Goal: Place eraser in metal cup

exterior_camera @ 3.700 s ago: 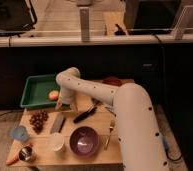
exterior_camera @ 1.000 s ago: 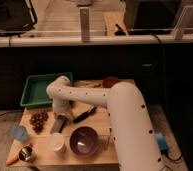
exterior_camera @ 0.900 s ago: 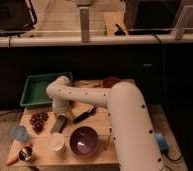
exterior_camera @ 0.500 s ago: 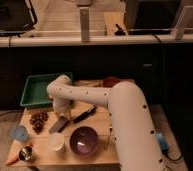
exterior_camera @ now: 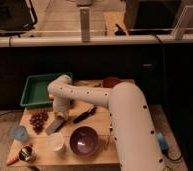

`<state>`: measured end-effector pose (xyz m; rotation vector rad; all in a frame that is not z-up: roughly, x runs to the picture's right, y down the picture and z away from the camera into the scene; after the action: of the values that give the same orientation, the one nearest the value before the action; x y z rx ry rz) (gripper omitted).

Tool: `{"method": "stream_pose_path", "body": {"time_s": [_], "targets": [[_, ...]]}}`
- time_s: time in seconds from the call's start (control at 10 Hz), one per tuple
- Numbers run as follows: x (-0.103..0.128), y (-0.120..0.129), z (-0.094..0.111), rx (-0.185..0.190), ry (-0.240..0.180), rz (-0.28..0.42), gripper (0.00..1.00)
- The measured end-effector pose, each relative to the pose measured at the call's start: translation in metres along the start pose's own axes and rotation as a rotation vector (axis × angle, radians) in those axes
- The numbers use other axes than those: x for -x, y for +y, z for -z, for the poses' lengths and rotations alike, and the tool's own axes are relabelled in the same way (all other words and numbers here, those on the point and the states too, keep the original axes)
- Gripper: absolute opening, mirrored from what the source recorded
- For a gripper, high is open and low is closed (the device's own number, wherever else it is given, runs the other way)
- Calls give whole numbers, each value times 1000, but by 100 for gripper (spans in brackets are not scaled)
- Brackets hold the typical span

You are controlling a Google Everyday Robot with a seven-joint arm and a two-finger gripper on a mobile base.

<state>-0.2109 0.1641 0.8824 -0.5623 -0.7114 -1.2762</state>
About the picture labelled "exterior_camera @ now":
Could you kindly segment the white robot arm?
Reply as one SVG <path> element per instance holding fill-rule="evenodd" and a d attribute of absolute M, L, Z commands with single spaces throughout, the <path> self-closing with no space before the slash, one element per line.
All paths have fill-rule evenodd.
<path fill-rule="evenodd" d="M 48 85 L 53 110 L 68 116 L 71 99 L 105 107 L 111 114 L 121 171 L 166 171 L 152 117 L 141 89 L 120 82 L 113 88 L 74 86 L 67 75 Z"/>

